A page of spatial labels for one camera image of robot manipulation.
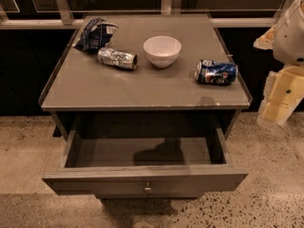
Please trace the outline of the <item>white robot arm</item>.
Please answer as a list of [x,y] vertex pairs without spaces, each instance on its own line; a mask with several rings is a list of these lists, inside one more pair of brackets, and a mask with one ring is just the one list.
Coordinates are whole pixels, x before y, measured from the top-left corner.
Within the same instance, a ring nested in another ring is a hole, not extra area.
[[283,64],[266,78],[257,122],[267,128],[284,125],[304,99],[304,0],[294,0],[254,47],[271,49]]

